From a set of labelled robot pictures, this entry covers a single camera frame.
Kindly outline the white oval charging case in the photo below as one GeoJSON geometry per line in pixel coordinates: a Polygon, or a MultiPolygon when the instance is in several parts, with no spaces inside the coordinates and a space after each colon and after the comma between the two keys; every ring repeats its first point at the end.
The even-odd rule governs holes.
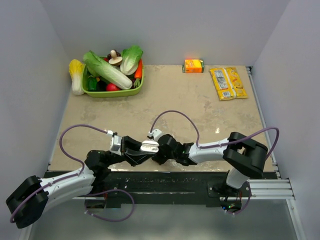
{"type": "Polygon", "coordinates": [[[157,153],[159,151],[159,144],[154,140],[144,140],[141,143],[140,151],[148,153],[157,153]]]}

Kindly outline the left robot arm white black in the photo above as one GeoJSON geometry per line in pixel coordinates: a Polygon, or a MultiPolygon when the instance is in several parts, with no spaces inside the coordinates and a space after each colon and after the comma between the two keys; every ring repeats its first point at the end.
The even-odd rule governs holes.
{"type": "Polygon", "coordinates": [[[158,151],[156,141],[139,142],[129,136],[114,135],[109,150],[89,151],[77,170],[49,178],[35,175],[26,178],[5,201],[11,213],[9,221],[23,229],[36,222],[45,211],[67,200],[99,196],[104,190],[102,181],[110,173],[110,165],[128,162],[135,167],[158,151]]]}

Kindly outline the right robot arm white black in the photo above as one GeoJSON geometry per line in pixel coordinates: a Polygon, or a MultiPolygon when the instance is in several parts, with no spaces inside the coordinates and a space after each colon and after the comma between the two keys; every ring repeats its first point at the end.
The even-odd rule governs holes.
{"type": "Polygon", "coordinates": [[[235,196],[249,179],[261,179],[268,153],[268,148],[239,132],[232,132],[229,137],[211,143],[180,143],[170,134],[155,129],[148,134],[151,140],[159,144],[158,153],[152,159],[162,165],[167,160],[174,160],[183,166],[197,165],[204,162],[228,162],[232,169],[223,183],[223,192],[235,196]]]}

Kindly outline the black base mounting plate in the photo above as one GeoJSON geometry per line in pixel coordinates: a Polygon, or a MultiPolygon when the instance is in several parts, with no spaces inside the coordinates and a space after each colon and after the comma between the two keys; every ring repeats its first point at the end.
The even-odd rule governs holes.
{"type": "Polygon", "coordinates": [[[205,205],[237,211],[248,197],[248,183],[240,189],[225,184],[227,173],[216,172],[125,172],[110,171],[96,184],[90,195],[105,197],[107,208],[122,204],[205,205]]]}

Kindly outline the green plastic basket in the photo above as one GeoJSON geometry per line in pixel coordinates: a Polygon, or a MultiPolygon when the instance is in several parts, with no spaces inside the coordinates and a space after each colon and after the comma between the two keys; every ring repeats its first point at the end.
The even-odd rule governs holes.
{"type": "MultiPolygon", "coordinates": [[[[120,90],[120,91],[88,91],[87,90],[87,80],[91,76],[90,72],[88,71],[87,66],[84,66],[84,71],[83,71],[83,77],[82,77],[82,82],[81,82],[81,87],[82,90],[89,96],[93,98],[116,98],[116,97],[129,97],[129,96],[134,96],[137,95],[144,84],[144,65],[142,68],[142,78],[140,80],[140,86],[137,88],[134,88],[134,86],[131,89],[127,90],[120,90]]],[[[100,80],[103,80],[107,84],[109,82],[105,80],[103,77],[99,78],[100,80]]]]}

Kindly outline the red tomato toy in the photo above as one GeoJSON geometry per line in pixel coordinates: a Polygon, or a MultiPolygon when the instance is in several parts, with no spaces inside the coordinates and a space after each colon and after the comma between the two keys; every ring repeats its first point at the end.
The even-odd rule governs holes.
{"type": "Polygon", "coordinates": [[[120,91],[121,89],[119,87],[117,87],[115,84],[109,83],[106,85],[105,90],[107,92],[117,92],[117,91],[120,91]]]}

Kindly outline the dark eggplant toy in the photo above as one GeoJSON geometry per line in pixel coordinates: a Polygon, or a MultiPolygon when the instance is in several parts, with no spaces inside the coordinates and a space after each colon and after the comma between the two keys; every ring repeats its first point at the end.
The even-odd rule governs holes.
{"type": "Polygon", "coordinates": [[[106,92],[107,91],[107,83],[104,82],[103,80],[99,80],[96,83],[96,91],[97,92],[106,92]]]}

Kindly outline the orange carrot toy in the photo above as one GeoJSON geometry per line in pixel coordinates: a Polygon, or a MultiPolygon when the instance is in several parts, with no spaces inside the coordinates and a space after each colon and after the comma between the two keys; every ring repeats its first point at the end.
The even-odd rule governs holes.
{"type": "Polygon", "coordinates": [[[135,78],[135,81],[133,83],[134,88],[138,88],[140,86],[142,74],[143,74],[143,61],[142,59],[140,59],[138,62],[137,70],[135,71],[135,74],[134,74],[134,78],[135,78]]]}

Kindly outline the green pepper toy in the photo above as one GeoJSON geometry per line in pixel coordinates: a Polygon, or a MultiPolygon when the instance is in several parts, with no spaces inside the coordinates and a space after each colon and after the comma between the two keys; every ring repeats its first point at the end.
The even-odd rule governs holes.
{"type": "Polygon", "coordinates": [[[88,77],[87,78],[87,90],[89,92],[96,92],[97,91],[97,79],[95,77],[88,77]]]}

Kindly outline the orange green small box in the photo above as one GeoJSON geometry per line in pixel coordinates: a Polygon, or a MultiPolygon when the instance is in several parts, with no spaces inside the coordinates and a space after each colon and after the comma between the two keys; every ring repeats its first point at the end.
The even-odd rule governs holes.
{"type": "Polygon", "coordinates": [[[202,59],[185,59],[182,65],[183,73],[203,73],[204,70],[205,65],[202,59]]]}

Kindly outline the yellow snack package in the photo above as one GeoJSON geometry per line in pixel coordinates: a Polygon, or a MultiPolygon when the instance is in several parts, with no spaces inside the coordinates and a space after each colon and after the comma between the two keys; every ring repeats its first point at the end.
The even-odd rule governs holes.
{"type": "Polygon", "coordinates": [[[209,72],[220,101],[248,98],[235,67],[211,68],[209,72]]]}

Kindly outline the beige mushroom toy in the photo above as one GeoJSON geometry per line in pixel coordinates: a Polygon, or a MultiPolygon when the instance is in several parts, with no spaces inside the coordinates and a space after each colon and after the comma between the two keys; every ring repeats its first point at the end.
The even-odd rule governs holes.
{"type": "Polygon", "coordinates": [[[108,63],[113,66],[119,66],[123,61],[123,58],[121,56],[118,56],[115,50],[110,51],[110,56],[111,58],[108,61],[108,63]]]}

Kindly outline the large napa cabbage toy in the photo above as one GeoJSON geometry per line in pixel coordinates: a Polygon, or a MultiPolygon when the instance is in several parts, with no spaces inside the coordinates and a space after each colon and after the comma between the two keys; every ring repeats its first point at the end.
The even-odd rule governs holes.
{"type": "Polygon", "coordinates": [[[126,75],[91,50],[83,55],[83,62],[95,77],[102,77],[121,90],[129,90],[133,86],[126,75]]]}

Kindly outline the small green cabbage toy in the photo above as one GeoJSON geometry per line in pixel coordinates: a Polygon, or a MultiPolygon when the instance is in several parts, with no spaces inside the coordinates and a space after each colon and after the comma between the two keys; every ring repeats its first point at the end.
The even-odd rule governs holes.
{"type": "Polygon", "coordinates": [[[143,50],[138,45],[132,45],[122,51],[122,62],[120,71],[124,75],[132,75],[138,68],[139,61],[142,58],[143,50]]]}

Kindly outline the yellow cabbage toy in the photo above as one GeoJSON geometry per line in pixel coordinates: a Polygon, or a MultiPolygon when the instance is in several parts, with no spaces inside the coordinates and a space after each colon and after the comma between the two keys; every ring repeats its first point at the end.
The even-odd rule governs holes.
{"type": "Polygon", "coordinates": [[[77,59],[73,59],[69,63],[69,74],[71,77],[71,90],[76,96],[84,94],[81,83],[83,79],[85,65],[77,59]]]}

